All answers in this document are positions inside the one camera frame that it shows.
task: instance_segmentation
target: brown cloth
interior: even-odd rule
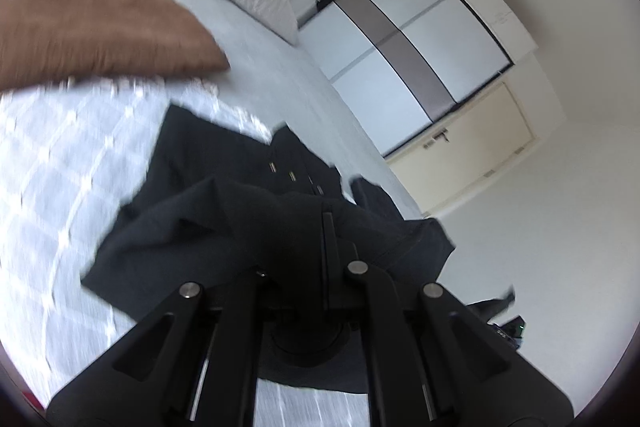
[[[0,91],[100,76],[204,76],[229,68],[173,0],[0,0]]]

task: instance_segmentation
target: mattress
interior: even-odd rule
[[[175,1],[215,36],[229,72],[186,84],[96,79],[4,94],[0,102],[0,340],[45,405],[132,327],[79,279],[118,207],[142,183],[169,103],[262,140],[286,122],[337,166],[345,190],[361,174],[405,218],[420,217],[304,51],[228,0]],[[364,426],[367,397],[259,381],[255,424]]]

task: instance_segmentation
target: bed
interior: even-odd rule
[[[142,183],[169,103],[268,141],[286,122],[349,179],[420,212],[305,52],[227,0],[175,0],[216,38],[231,69],[190,82],[96,78],[32,87],[0,102],[0,340],[36,397],[51,396],[132,320],[79,278],[118,207]],[[368,425],[367,398],[260,381],[256,425]]]

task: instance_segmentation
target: cream door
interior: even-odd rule
[[[504,84],[436,127],[388,159],[424,214],[491,175],[533,140]]]

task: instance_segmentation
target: metal screw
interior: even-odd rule
[[[364,261],[351,261],[347,265],[347,270],[349,270],[354,275],[362,275],[367,272],[369,266]]]
[[[180,286],[180,295],[185,299],[191,299],[200,293],[200,285],[195,282],[186,282]]]
[[[427,295],[431,299],[437,299],[439,297],[442,297],[442,294],[444,293],[442,286],[434,282],[425,284],[424,287],[422,288],[422,291],[424,292],[425,295]]]

